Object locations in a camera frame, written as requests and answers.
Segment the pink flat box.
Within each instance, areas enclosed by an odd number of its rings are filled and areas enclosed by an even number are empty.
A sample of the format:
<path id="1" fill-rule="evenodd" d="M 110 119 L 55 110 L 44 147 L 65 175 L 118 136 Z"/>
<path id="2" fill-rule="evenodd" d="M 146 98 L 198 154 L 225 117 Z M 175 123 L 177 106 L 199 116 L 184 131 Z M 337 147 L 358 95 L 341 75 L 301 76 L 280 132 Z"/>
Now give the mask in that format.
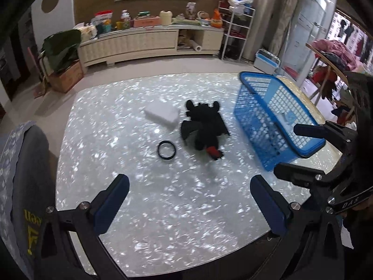
<path id="1" fill-rule="evenodd" d="M 134 28 L 154 27 L 162 25 L 159 16 L 137 17 L 133 20 Z"/>

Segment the blue plastic laundry basket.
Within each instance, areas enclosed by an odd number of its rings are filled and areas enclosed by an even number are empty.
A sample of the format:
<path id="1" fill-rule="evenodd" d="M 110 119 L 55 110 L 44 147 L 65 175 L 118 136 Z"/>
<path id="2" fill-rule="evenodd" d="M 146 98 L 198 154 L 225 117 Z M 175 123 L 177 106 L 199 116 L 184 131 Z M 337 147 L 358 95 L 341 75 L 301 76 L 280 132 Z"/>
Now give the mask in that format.
<path id="1" fill-rule="evenodd" d="M 309 158 L 326 140 L 298 136 L 294 126 L 317 125 L 301 100 L 277 77 L 243 71 L 234 115 L 262 166 L 272 171 L 280 162 Z"/>

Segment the silver standing air conditioner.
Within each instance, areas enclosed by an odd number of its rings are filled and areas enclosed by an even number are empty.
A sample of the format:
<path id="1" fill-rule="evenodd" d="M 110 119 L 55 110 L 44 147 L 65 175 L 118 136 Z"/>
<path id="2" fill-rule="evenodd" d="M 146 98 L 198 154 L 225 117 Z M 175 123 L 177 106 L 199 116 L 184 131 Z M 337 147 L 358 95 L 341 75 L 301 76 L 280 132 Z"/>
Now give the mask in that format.
<path id="1" fill-rule="evenodd" d="M 245 61 L 253 61 L 258 49 L 261 48 L 269 26 L 274 7 L 278 0 L 254 0 L 255 14 L 252 18 L 249 36 L 245 43 L 242 58 Z"/>

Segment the black dragon plush toy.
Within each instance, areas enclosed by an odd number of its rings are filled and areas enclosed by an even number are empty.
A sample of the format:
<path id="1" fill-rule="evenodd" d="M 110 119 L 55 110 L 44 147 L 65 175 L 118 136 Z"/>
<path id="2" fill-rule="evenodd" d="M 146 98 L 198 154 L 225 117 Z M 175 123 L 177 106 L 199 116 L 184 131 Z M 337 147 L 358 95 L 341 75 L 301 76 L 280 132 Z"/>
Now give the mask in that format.
<path id="1" fill-rule="evenodd" d="M 180 134 L 186 144 L 191 134 L 195 134 L 194 148 L 197 151 L 206 151 L 214 161 L 221 159 L 224 153 L 219 150 L 218 137 L 230 136 L 230 133 L 221 117 L 220 103 L 214 101 L 212 105 L 199 102 L 197 105 L 192 100 L 185 103 L 186 117 L 180 126 Z"/>

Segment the white metal shelf rack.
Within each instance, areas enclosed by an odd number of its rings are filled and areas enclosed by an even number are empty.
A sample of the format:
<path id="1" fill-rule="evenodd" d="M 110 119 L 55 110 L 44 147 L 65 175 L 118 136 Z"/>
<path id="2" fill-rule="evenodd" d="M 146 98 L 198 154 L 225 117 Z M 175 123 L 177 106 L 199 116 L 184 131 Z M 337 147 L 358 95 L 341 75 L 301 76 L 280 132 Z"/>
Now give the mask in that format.
<path id="1" fill-rule="evenodd" d="M 228 61 L 241 62 L 256 10 L 247 3 L 230 6 L 228 1 L 222 0 L 219 1 L 218 10 L 221 14 L 224 32 L 219 57 Z"/>

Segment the cream plastic jar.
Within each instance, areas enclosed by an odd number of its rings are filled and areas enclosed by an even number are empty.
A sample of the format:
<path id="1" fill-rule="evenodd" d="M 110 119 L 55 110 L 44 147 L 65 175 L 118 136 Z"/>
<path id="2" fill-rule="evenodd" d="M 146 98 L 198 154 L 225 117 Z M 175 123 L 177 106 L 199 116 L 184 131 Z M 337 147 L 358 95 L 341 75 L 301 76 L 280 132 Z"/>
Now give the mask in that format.
<path id="1" fill-rule="evenodd" d="M 160 11 L 159 18 L 162 26 L 168 26 L 172 24 L 173 13 L 171 11 Z"/>

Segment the brown cardboard box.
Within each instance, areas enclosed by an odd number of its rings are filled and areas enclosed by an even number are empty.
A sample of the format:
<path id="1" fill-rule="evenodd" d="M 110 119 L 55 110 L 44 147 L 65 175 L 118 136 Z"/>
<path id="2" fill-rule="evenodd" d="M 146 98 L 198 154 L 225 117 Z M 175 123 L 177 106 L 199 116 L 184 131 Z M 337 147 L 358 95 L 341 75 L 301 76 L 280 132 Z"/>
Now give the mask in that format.
<path id="1" fill-rule="evenodd" d="M 77 61 L 63 73 L 51 74 L 48 80 L 53 90 L 65 94 L 69 92 L 83 77 L 84 72 L 82 65 Z"/>

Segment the cream TV cabinet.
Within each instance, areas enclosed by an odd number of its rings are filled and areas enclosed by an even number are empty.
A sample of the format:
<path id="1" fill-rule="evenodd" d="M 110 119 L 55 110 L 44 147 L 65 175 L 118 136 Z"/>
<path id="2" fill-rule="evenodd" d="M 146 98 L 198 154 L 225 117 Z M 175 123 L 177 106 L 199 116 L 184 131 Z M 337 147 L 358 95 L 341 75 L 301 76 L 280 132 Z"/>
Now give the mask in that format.
<path id="1" fill-rule="evenodd" d="M 130 28 L 81 43 L 78 56 L 84 66 L 92 66 L 163 56 L 217 55 L 223 34 L 221 28 L 200 25 Z M 189 40 L 202 46 L 201 52 L 196 52 Z"/>

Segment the white blue storage box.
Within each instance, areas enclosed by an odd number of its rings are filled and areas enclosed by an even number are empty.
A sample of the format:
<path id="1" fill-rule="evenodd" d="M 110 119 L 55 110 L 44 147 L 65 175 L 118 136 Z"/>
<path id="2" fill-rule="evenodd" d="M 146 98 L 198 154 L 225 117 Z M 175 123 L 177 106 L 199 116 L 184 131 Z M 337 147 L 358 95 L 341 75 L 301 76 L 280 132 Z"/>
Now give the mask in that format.
<path id="1" fill-rule="evenodd" d="M 269 51 L 260 48 L 256 52 L 253 66 L 266 74 L 273 75 L 281 64 L 280 59 Z"/>

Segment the white paper roll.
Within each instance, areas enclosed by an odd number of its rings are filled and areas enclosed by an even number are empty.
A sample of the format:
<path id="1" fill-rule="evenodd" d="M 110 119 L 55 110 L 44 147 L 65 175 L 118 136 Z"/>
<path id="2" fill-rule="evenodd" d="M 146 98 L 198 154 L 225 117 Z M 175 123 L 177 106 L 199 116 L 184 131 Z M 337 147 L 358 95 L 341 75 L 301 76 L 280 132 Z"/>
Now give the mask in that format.
<path id="1" fill-rule="evenodd" d="M 201 52 L 202 46 L 200 46 L 198 43 L 196 43 L 194 40 L 189 40 L 190 45 L 193 47 L 193 49 L 196 52 Z"/>

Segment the white foam sponge block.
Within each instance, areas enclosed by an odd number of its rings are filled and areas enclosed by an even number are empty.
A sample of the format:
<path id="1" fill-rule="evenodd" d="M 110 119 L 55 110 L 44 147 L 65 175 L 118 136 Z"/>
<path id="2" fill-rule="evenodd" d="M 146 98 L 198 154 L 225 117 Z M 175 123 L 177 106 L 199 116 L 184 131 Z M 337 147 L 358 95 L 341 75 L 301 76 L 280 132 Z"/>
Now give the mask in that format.
<path id="1" fill-rule="evenodd" d="M 168 102 L 153 101 L 144 109 L 145 116 L 169 129 L 179 123 L 180 110 Z"/>

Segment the wooden clothes rack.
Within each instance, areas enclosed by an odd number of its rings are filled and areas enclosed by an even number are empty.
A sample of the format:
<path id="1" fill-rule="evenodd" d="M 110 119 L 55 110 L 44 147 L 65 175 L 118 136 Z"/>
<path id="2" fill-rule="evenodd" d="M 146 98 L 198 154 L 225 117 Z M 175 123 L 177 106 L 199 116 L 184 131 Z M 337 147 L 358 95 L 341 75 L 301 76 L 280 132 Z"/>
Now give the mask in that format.
<path id="1" fill-rule="evenodd" d="M 320 51 L 310 43 L 306 43 L 306 47 L 315 55 L 315 62 L 307 76 L 315 90 L 308 98 L 311 101 L 315 100 L 315 105 L 321 99 L 327 99 L 331 104 L 338 106 L 340 92 L 348 86 L 346 75 L 341 71 L 344 63 L 337 55 Z"/>

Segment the dark green bag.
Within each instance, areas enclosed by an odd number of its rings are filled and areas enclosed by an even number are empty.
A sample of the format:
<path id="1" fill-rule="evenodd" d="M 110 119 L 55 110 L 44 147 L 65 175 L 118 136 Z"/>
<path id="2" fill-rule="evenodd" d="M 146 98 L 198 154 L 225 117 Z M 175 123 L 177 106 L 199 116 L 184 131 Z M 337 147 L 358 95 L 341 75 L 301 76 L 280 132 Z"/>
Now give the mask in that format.
<path id="1" fill-rule="evenodd" d="M 78 61 L 81 41 L 78 29 L 58 32 L 45 38 L 41 50 L 41 65 L 46 75 L 60 74 Z"/>

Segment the orange snack bag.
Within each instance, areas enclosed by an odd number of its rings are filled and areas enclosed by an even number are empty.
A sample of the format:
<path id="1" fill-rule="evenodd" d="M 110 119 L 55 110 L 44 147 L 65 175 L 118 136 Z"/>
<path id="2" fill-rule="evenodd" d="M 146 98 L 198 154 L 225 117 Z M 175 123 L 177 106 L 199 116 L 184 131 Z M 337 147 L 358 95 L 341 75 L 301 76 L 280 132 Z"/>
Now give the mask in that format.
<path id="1" fill-rule="evenodd" d="M 212 18 L 210 19 L 210 26 L 214 28 L 222 28 L 223 20 L 218 8 L 214 9 Z"/>

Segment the pink clothes pile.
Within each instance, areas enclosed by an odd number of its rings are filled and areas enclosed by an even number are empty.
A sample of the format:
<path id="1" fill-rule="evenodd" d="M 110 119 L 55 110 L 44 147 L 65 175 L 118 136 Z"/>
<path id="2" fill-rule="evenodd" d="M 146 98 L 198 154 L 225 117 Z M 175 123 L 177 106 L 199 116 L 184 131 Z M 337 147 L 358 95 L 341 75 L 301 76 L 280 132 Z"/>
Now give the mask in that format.
<path id="1" fill-rule="evenodd" d="M 348 50 L 344 43 L 337 40 L 319 39 L 313 41 L 311 46 L 318 51 L 328 52 L 337 55 L 341 58 L 348 70 L 353 71 L 357 66 L 356 57 Z"/>

